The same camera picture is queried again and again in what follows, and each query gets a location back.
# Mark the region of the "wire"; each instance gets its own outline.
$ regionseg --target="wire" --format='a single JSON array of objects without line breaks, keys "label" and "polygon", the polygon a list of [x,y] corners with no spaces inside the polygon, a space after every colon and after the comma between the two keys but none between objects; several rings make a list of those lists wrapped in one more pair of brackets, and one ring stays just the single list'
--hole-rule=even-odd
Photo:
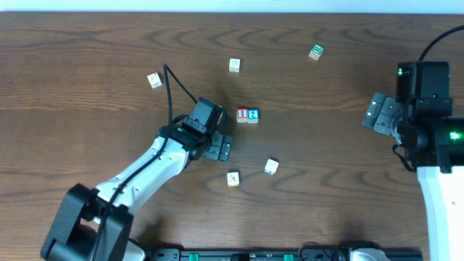
[{"label": "wire", "polygon": [[[315,246],[320,247],[320,245],[319,245],[317,242],[314,242],[314,241],[308,241],[308,242],[303,243],[303,245],[301,245],[301,247],[298,249],[298,257],[301,257],[303,260],[306,260],[306,259],[302,257],[302,249],[303,249],[303,247],[307,246],[308,244],[313,244],[313,245],[315,245]],[[334,251],[334,252],[332,253],[332,255],[329,255],[325,249],[321,249],[321,250],[322,250],[322,252],[324,252],[324,254],[325,254],[330,260],[334,260],[334,255],[336,254],[336,251]]]},{"label": "wire", "polygon": [[190,96],[190,98],[195,102],[197,103],[195,97],[193,95],[191,95],[191,93],[189,91],[187,91],[187,89],[183,86],[183,84],[179,81],[179,79],[177,79],[177,77],[174,75],[174,72],[166,65],[166,69],[167,71],[169,71],[169,73],[172,75],[172,77],[174,78],[174,80],[177,82],[177,84],[183,89],[183,91],[186,92],[186,94],[188,94]]},{"label": "wire", "polygon": [[395,144],[393,145],[391,149],[393,150],[393,153],[399,157],[399,160],[401,160],[401,163],[405,166],[407,171],[411,173],[416,173],[418,171],[417,168],[409,166],[409,163],[407,163],[407,160],[397,152],[398,148],[399,148],[399,145]]},{"label": "wire", "polygon": [[160,157],[161,153],[166,148],[167,145],[167,140],[169,139],[170,133],[171,133],[171,126],[173,122],[173,100],[171,99],[171,90],[170,90],[170,85],[169,85],[169,77],[167,76],[167,65],[166,63],[163,63],[163,69],[165,72],[165,82],[166,82],[166,92],[167,92],[167,104],[168,104],[168,110],[169,110],[169,116],[168,116],[168,123],[167,123],[167,129],[168,129],[168,135],[163,141],[161,147],[159,148],[158,152],[145,164],[143,164],[139,169],[137,169],[134,173],[130,174],[128,178],[126,178],[115,190],[111,198],[109,199],[107,206],[105,208],[104,214],[101,217],[101,222],[98,231],[96,232],[96,238],[95,238],[95,246],[92,249],[91,254],[88,257],[88,260],[95,260],[96,259],[96,251],[99,248],[100,241],[102,239],[103,235],[103,230],[105,225],[107,224],[107,218],[109,216],[109,210],[111,209],[111,206],[113,203],[115,203],[116,198],[119,196],[121,191],[124,189],[124,187],[137,175],[139,174],[145,167],[148,165],[152,164],[153,161],[155,161],[158,157]]},{"label": "wire", "polygon": [[446,36],[452,34],[452,33],[455,33],[455,32],[458,32],[460,30],[464,30],[464,25],[461,25],[461,26],[457,26],[453,29],[450,29],[444,33],[442,33],[439,37],[435,38],[435,40],[433,40],[431,43],[428,44],[428,46],[422,51],[422,54],[419,56],[419,59],[418,61],[421,62],[427,55],[428,51],[430,51],[430,49],[432,49],[432,47],[438,43],[440,40],[442,40],[443,38],[445,38]]}]

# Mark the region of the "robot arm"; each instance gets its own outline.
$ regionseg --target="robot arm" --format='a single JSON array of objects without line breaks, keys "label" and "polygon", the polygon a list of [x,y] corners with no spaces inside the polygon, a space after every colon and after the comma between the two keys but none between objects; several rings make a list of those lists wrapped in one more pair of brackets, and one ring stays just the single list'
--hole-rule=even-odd
[{"label": "robot arm", "polygon": [[431,260],[461,258],[464,234],[464,118],[452,116],[446,62],[398,64],[397,96],[375,94],[363,125],[396,138],[394,153],[418,180],[426,202]]},{"label": "robot arm", "polygon": [[[175,124],[170,129],[162,127],[150,148],[120,174],[92,190],[80,184],[72,187],[43,243],[41,257],[45,260],[88,260],[93,256],[94,260],[142,261],[144,251],[128,242],[133,216],[163,183],[182,172],[190,161],[200,157],[228,161],[232,138],[218,133],[223,127],[222,116],[221,106],[200,99],[189,116],[174,119]],[[166,138],[166,147],[156,158]],[[117,187],[131,175],[134,177],[109,205]],[[108,207],[106,225],[98,237],[81,220],[100,223]]]},{"label": "robot arm", "polygon": [[[117,188],[130,174],[146,164],[160,149],[165,138],[157,137],[154,143],[138,160],[109,181],[96,186],[98,197],[108,202]],[[125,205],[130,214],[135,215],[145,202],[162,184],[179,174],[189,160],[189,152],[179,142],[169,139],[162,155],[145,167],[116,199],[113,206]]]},{"label": "robot arm", "polygon": [[431,260],[460,260],[464,234],[464,167],[442,173],[439,167],[418,167],[426,202]]}]

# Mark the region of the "small cube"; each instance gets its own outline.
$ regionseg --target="small cube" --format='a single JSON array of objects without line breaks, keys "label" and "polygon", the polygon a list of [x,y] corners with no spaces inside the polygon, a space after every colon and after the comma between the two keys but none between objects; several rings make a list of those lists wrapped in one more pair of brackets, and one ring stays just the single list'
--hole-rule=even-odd
[{"label": "small cube", "polygon": [[240,59],[231,58],[229,62],[229,72],[238,73],[240,70]]},{"label": "small cube", "polygon": [[156,88],[162,85],[160,76],[158,75],[157,72],[155,72],[154,74],[148,75],[147,78],[152,88]]},{"label": "small cube", "polygon": [[277,167],[278,167],[278,162],[272,159],[268,159],[268,163],[266,163],[266,166],[264,167],[264,171],[266,173],[274,175],[276,174]]},{"label": "small cube", "polygon": [[227,185],[238,186],[240,184],[239,173],[227,173]]},{"label": "small cube", "polygon": [[260,112],[257,109],[248,110],[248,123],[258,123]]},{"label": "small cube", "polygon": [[317,61],[319,57],[322,55],[323,51],[324,51],[324,47],[316,44],[310,51],[310,57]]},{"label": "small cube", "polygon": [[248,109],[237,109],[237,122],[246,123],[248,121]]}]

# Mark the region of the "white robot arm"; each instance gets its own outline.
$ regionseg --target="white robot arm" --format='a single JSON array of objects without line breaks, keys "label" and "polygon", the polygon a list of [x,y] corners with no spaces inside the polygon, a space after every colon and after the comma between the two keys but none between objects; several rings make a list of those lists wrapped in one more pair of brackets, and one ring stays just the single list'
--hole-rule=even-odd
[{"label": "white robot arm", "polygon": [[[114,194],[115,189],[130,174],[146,164],[158,152],[164,140],[165,138],[163,137],[156,138],[150,149],[139,157],[138,160],[114,178],[98,184],[96,186],[96,189],[99,190],[98,197],[108,202]],[[182,144],[170,138],[161,156],[153,161],[152,164],[145,167],[125,186],[121,195],[116,198],[113,206],[125,205],[129,208],[129,213],[135,215],[162,184],[184,169],[188,160],[189,152],[183,148]]]},{"label": "white robot arm", "polygon": [[464,167],[453,167],[451,173],[442,173],[439,167],[418,167],[418,177],[426,201],[431,260],[461,260]]},{"label": "white robot arm", "polygon": [[[71,188],[42,246],[41,257],[142,261],[145,252],[128,241],[133,216],[191,161],[200,157],[228,161],[232,138],[218,132],[226,124],[221,123],[222,118],[221,106],[200,99],[190,115],[162,127],[150,148],[120,174],[93,190],[80,184]],[[99,232],[82,225],[81,219],[100,223]]]}]

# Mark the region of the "white cube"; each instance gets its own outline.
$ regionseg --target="white cube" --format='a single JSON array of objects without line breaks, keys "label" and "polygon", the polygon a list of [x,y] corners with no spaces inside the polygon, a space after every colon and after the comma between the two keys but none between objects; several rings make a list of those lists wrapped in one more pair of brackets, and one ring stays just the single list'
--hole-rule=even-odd
[{"label": "white cube", "polygon": [[320,46],[319,44],[316,44],[310,51],[310,57],[317,61],[319,57],[322,55],[323,51],[324,47]]},{"label": "white cube", "polygon": [[240,59],[231,58],[229,62],[229,72],[238,73],[240,70]]},{"label": "white cube", "polygon": [[276,174],[277,167],[278,167],[278,162],[272,159],[268,159],[268,163],[266,163],[266,166],[264,167],[264,171],[266,173],[274,175]]},{"label": "white cube", "polygon": [[239,173],[227,173],[227,185],[238,186],[240,184]]},{"label": "white cube", "polygon": [[147,78],[148,78],[148,81],[150,82],[150,85],[152,86],[152,88],[156,88],[156,87],[159,87],[159,86],[162,85],[160,76],[158,75],[157,72],[155,72],[155,73],[153,73],[151,75],[148,75]]}]

